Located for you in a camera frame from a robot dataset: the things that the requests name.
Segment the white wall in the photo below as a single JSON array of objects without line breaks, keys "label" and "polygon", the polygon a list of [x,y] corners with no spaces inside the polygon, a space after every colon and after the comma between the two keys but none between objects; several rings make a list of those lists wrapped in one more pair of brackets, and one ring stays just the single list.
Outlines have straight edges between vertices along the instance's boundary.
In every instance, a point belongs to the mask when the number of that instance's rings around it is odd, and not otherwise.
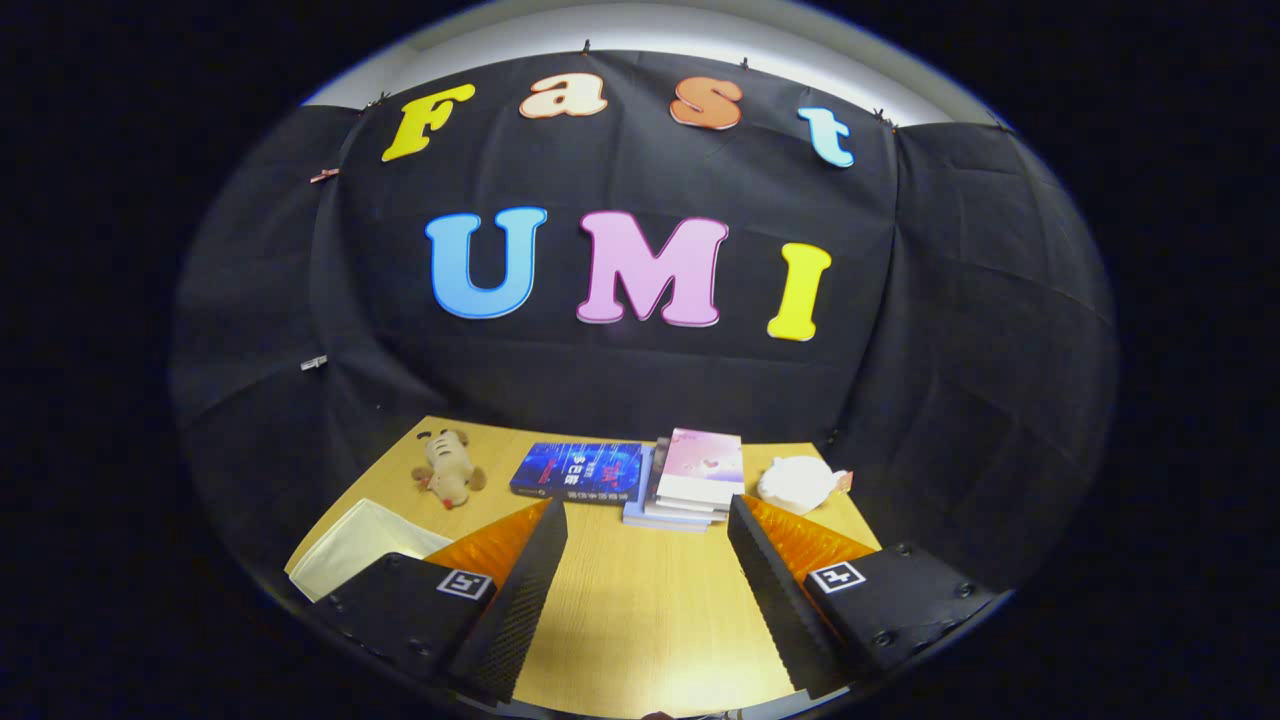
[{"label": "white wall", "polygon": [[753,69],[829,92],[867,110],[884,108],[884,114],[900,126],[992,122],[979,101],[910,55],[801,5],[701,0],[540,9],[558,4],[564,3],[508,0],[463,13],[375,55],[307,104],[362,108],[379,92],[399,92],[489,63],[579,50],[590,38],[593,50],[650,50],[735,64],[746,56]]}]

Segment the blue letter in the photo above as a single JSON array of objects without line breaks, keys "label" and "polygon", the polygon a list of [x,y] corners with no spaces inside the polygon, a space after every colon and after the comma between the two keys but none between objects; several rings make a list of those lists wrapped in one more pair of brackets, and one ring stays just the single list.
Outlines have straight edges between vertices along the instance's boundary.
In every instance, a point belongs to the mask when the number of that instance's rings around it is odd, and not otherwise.
[{"label": "blue letter", "polygon": [[837,168],[854,164],[854,154],[840,147],[840,137],[849,137],[849,126],[826,108],[800,108],[800,117],[809,120],[809,138],[823,160]]},{"label": "blue letter", "polygon": [[435,301],[460,318],[500,318],[524,305],[534,290],[534,231],[547,222],[547,210],[508,208],[493,222],[507,231],[507,277],[493,290],[471,284],[471,233],[480,227],[479,217],[458,213],[426,224]]}]

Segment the toy ear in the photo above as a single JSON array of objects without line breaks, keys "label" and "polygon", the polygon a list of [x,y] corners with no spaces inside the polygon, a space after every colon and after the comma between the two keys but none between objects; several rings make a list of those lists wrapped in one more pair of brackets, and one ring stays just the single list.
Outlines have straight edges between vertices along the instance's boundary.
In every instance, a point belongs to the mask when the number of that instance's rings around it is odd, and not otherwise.
[{"label": "toy ear", "polygon": [[431,469],[430,468],[413,468],[410,470],[413,479],[417,480],[417,487],[422,489],[431,489]]}]

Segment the book cover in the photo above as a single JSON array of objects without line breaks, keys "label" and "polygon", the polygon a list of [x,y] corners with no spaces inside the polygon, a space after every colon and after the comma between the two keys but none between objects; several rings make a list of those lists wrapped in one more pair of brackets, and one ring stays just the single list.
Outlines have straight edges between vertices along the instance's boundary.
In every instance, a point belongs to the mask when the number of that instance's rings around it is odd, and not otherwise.
[{"label": "book cover", "polygon": [[722,510],[744,491],[741,437],[685,428],[672,432],[659,500]]},{"label": "book cover", "polygon": [[710,520],[707,519],[692,519],[692,518],[658,518],[649,515],[645,511],[645,501],[648,500],[648,488],[650,484],[657,486],[658,477],[662,473],[662,465],[659,464],[666,456],[666,445],[659,439],[659,447],[645,448],[645,470],[640,473],[640,484],[636,488],[636,498],[628,501],[622,506],[622,523],[626,525],[636,525],[641,528],[657,528],[662,530],[680,530],[687,533],[704,533]]},{"label": "book cover", "polygon": [[623,505],[636,497],[643,451],[639,442],[538,442],[511,478],[511,491],[530,497]]},{"label": "book cover", "polygon": [[669,507],[662,503],[662,500],[658,497],[658,483],[667,462],[667,451],[669,447],[671,438],[659,438],[658,446],[654,448],[653,466],[644,489],[645,516],[655,520],[696,520],[703,523],[726,520],[728,518],[728,512],[726,511],[709,510],[705,506],[695,509]]}]

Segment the blue book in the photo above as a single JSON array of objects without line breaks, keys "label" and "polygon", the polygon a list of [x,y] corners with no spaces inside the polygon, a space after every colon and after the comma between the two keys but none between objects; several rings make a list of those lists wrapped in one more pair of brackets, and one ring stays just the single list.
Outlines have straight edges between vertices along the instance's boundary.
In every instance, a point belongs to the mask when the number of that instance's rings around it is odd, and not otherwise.
[{"label": "blue book", "polygon": [[511,478],[511,492],[622,505],[636,498],[644,451],[639,442],[538,442]]}]

